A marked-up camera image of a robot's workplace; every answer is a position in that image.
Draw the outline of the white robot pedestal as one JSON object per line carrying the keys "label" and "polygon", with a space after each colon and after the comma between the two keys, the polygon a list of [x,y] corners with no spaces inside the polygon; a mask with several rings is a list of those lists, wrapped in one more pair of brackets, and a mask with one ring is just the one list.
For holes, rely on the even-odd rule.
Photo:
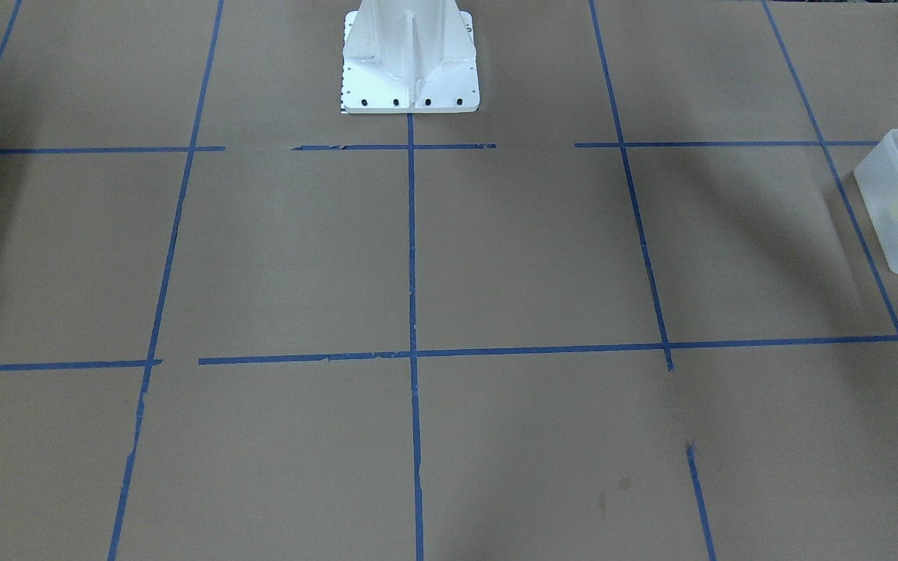
{"label": "white robot pedestal", "polygon": [[343,114],[479,110],[473,18],[456,1],[362,1],[343,32]]}

